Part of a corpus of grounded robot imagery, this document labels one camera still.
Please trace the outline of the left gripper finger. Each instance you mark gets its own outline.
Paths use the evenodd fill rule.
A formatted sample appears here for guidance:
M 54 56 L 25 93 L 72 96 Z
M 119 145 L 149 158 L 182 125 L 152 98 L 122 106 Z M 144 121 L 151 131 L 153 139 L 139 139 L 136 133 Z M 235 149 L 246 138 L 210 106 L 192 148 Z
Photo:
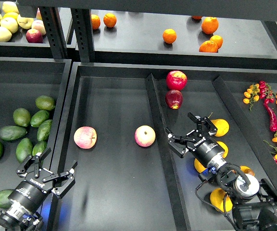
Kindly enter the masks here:
M 72 166 L 69 170 L 66 170 L 61 173 L 51 174 L 47 177 L 44 177 L 42 179 L 42 182 L 45 184 L 48 182 L 52 182 L 52 186 L 49 188 L 49 192 L 55 194 L 58 199 L 62 199 L 69 192 L 69 190 L 74 186 L 76 182 L 74 178 L 74 172 L 76 167 L 77 167 L 77 161 L 75 160 L 72 163 Z M 64 181 L 64 185 L 56 186 L 55 184 L 58 181 L 60 182 Z
M 42 153 L 37 153 L 35 156 L 28 155 L 23 162 L 16 169 L 16 174 L 19 177 L 27 176 L 27 170 L 30 166 L 34 167 L 34 177 L 38 178 L 40 176 L 40 169 L 42 168 L 42 161 L 49 155 L 51 148 L 47 148 Z

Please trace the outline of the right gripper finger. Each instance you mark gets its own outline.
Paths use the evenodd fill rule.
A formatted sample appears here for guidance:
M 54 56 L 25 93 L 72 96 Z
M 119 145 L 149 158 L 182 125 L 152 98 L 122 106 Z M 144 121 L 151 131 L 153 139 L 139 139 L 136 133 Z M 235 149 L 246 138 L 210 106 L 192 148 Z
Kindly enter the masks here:
M 188 112 L 188 118 L 196 124 L 196 134 L 198 137 L 213 136 L 217 133 L 217 127 L 210 121 L 208 117 L 200 117 Z
M 177 136 L 168 127 L 165 128 L 168 137 L 169 148 L 180 158 L 183 158 L 187 152 L 195 152 L 195 138 L 190 136 Z

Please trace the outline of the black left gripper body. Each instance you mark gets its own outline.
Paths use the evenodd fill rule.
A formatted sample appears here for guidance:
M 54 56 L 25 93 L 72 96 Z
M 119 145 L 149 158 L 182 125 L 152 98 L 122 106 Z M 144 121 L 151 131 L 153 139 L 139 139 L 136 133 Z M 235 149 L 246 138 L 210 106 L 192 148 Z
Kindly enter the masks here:
M 18 202 L 29 212 L 36 212 L 53 189 L 54 181 L 50 180 L 52 175 L 53 173 L 45 168 L 39 172 L 37 178 L 33 172 L 28 173 L 8 199 L 13 205 Z

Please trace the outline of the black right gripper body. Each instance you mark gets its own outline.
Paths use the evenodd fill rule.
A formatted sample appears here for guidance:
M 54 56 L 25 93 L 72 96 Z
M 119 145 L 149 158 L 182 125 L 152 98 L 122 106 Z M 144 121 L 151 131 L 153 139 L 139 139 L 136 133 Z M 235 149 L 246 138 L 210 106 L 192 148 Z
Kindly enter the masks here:
M 199 137 L 196 131 L 186 135 L 189 139 L 186 149 L 206 168 L 214 167 L 218 170 L 227 162 L 223 158 L 225 150 L 210 136 Z

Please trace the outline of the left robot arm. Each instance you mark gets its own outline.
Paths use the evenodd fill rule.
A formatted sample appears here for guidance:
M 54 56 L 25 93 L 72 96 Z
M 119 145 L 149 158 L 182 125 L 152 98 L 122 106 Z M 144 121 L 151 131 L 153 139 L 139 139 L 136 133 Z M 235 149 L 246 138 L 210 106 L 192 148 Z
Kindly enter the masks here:
M 0 231 L 38 231 L 43 217 L 37 210 L 45 199 L 51 193 L 62 199 L 74 186 L 77 161 L 68 170 L 53 173 L 42 164 L 50 152 L 47 148 L 35 156 L 28 155 L 17 168 L 16 174 L 24 180 L 7 197 L 11 206 L 0 211 Z

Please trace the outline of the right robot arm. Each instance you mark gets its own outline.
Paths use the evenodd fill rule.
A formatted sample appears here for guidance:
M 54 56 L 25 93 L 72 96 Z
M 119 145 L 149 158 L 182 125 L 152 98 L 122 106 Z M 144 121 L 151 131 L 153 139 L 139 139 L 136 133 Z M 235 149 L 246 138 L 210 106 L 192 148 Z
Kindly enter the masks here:
M 170 149 L 180 158 L 192 155 L 205 168 L 200 174 L 201 183 L 216 182 L 218 188 L 211 199 L 203 203 L 220 212 L 236 231 L 277 231 L 277 191 L 267 179 L 258 180 L 242 171 L 240 166 L 224 159 L 225 150 L 214 140 L 217 127 L 208 117 L 188 117 L 196 128 L 185 136 L 175 135 L 165 128 Z

